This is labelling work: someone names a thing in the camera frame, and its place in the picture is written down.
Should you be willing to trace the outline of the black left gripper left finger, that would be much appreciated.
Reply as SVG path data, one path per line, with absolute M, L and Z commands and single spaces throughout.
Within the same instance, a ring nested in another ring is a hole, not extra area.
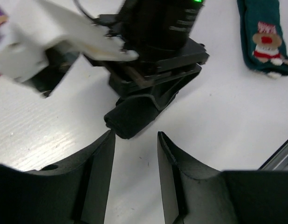
M 0 164 L 0 224 L 104 223 L 115 142 L 109 130 L 41 170 Z

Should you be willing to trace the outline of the black sock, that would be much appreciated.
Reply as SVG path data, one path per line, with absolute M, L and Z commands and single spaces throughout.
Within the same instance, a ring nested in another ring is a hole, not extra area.
M 160 113 L 160 110 L 116 112 L 115 107 L 104 116 L 104 121 L 120 138 L 128 140 L 146 128 Z

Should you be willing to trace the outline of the teal christmas sock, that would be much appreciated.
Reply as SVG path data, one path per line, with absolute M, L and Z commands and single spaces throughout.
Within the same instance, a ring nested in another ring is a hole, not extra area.
M 278 0 L 237 0 L 245 65 L 271 78 L 288 76 Z

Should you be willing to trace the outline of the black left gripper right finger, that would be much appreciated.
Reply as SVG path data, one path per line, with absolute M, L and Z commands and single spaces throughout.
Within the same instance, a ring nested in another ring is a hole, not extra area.
M 288 224 L 288 171 L 218 171 L 158 133 L 167 224 Z

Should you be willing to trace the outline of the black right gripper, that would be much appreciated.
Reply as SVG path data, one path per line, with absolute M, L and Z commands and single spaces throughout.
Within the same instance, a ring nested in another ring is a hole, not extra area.
M 126 0 L 117 14 L 102 14 L 111 33 L 123 38 L 124 50 L 138 53 L 129 63 L 103 64 L 119 77 L 126 92 L 144 84 L 165 81 L 153 88 L 153 99 L 145 95 L 119 97 L 116 112 L 165 109 L 176 94 L 201 72 L 209 55 L 205 47 L 189 35 L 203 7 L 201 0 Z M 175 72 L 192 69 L 184 76 L 168 81 Z

